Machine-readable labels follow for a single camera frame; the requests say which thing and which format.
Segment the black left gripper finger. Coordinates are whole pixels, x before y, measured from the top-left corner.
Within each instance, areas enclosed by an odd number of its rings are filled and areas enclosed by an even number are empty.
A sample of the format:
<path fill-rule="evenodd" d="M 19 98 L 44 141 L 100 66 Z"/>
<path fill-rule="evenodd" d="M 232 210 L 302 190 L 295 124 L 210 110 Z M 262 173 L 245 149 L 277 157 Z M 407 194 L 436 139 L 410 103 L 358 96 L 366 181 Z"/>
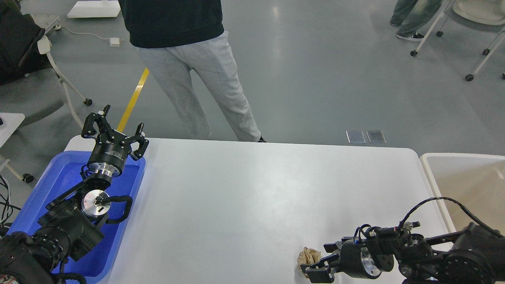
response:
<path fill-rule="evenodd" d="M 103 108 L 103 111 L 99 113 L 92 112 L 86 117 L 81 137 L 99 140 L 99 135 L 105 134 L 107 136 L 107 140 L 112 139 L 112 128 L 106 119 L 110 107 L 110 105 L 106 105 Z"/>
<path fill-rule="evenodd" d="M 144 129 L 144 123 L 140 123 L 137 126 L 135 135 L 128 137 L 128 145 L 130 146 L 130 151 L 128 152 L 128 154 L 135 161 L 141 159 L 144 156 L 150 143 L 150 141 L 147 140 L 146 137 L 144 136 L 143 129 Z M 132 151 L 131 145 L 134 143 L 138 144 L 138 148 Z"/>

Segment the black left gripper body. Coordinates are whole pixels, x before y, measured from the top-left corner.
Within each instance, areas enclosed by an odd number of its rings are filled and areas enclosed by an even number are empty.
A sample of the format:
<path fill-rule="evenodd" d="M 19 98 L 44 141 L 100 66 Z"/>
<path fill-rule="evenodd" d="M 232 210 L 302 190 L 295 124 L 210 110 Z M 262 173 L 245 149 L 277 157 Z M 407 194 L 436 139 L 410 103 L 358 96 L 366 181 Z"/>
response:
<path fill-rule="evenodd" d="M 98 172 L 104 170 L 108 176 L 120 176 L 124 170 L 125 163 L 131 148 L 125 148 L 121 141 L 126 140 L 127 136 L 119 133 L 114 135 L 114 139 L 100 140 L 99 137 L 90 136 L 95 140 L 94 149 L 87 162 L 87 168 Z"/>

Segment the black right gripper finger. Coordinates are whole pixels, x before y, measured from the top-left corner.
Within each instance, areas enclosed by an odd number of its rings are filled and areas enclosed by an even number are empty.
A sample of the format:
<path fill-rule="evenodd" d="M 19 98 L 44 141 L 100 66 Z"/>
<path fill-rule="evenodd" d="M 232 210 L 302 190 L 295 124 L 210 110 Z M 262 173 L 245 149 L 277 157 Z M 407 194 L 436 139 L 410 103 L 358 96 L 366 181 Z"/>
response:
<path fill-rule="evenodd" d="M 335 273 L 339 273 L 340 256 L 331 254 L 313 264 L 301 264 L 302 273 L 306 274 L 311 283 L 332 283 Z"/>
<path fill-rule="evenodd" d="M 349 250 L 353 241 L 352 237 L 342 237 L 339 241 L 335 241 L 330 244 L 323 244 L 323 248 L 327 253 L 335 253 L 337 251 L 339 254 L 342 254 Z"/>

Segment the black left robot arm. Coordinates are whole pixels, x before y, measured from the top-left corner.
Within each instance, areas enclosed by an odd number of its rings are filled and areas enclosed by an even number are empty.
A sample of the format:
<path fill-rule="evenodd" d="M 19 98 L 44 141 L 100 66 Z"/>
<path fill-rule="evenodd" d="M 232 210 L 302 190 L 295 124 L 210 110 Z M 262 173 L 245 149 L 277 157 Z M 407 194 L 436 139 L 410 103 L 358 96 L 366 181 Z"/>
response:
<path fill-rule="evenodd" d="M 78 261 L 105 237 L 101 227 L 125 221 L 133 206 L 129 195 L 110 196 L 106 190 L 120 176 L 128 157 L 141 159 L 149 145 L 144 124 L 130 137 L 110 127 L 103 111 L 90 113 L 81 136 L 95 141 L 88 162 L 81 168 L 82 181 L 46 205 L 38 219 L 40 228 L 29 235 L 13 232 L 1 238 L 2 284 L 85 284 L 79 273 L 65 273 L 69 258 Z"/>

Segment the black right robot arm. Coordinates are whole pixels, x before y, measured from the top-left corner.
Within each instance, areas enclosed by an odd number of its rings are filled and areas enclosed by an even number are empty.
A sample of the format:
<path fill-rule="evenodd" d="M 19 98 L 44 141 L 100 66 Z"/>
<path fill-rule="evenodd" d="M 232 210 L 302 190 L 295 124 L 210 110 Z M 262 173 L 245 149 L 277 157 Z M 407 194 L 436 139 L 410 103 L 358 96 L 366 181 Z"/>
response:
<path fill-rule="evenodd" d="M 421 201 L 393 228 L 364 224 L 352 237 L 325 244 L 328 256 L 300 264 L 312 283 L 332 283 L 336 273 L 353 278 L 377 279 L 395 263 L 404 284 L 494 284 L 505 278 L 504 236 L 485 224 L 453 198 L 471 222 L 458 232 L 436 237 L 415 234 L 419 222 L 409 222 Z"/>

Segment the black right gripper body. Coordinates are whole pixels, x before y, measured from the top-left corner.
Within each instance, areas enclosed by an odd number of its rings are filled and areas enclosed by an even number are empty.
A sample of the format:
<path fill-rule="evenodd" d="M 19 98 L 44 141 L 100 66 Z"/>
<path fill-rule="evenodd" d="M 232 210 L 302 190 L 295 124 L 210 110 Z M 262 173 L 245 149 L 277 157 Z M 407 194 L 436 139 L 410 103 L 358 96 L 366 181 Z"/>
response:
<path fill-rule="evenodd" d="M 377 279 L 382 272 L 390 272 L 394 263 L 393 255 L 372 254 L 353 240 L 343 241 L 340 249 L 339 272 L 353 278 Z"/>

